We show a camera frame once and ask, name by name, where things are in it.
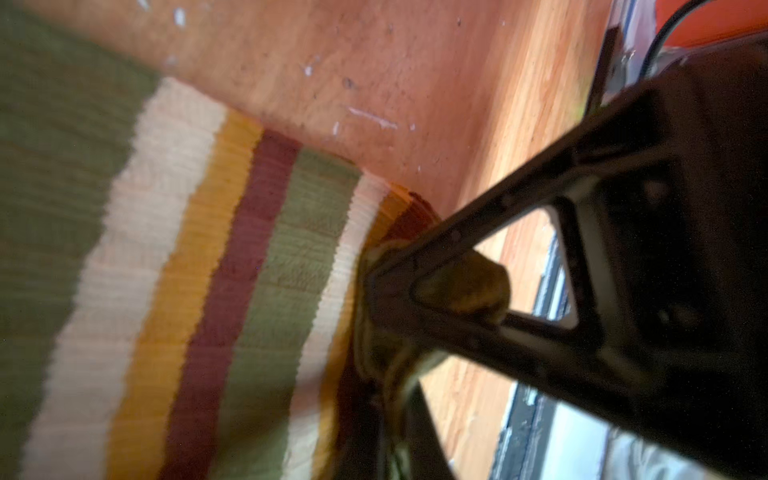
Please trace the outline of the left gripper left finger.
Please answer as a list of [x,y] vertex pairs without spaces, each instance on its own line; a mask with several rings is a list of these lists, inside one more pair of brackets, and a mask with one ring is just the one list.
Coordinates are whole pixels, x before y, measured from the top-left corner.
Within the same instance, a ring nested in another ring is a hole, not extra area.
[[383,479],[383,412],[376,385],[356,373],[342,377],[340,447],[333,479]]

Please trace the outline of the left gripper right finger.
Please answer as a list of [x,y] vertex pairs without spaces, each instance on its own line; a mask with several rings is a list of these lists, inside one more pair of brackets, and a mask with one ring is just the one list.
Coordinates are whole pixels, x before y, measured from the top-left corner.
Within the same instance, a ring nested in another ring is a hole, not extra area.
[[405,427],[410,478],[454,480],[420,386],[415,388],[406,403]]

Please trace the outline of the green striped sock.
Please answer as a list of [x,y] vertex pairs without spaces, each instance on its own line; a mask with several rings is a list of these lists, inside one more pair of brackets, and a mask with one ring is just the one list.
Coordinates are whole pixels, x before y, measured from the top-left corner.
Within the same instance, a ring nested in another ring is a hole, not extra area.
[[384,478],[445,353],[376,327],[415,192],[1,5],[1,475],[333,479],[342,377]]

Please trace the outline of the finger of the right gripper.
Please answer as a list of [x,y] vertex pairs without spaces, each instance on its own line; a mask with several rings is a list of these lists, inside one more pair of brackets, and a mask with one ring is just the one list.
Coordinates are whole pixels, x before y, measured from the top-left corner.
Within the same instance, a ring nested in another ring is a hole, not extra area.
[[[570,310],[496,326],[423,289],[537,210]],[[767,475],[767,45],[624,91],[366,279],[374,324],[739,479]]]

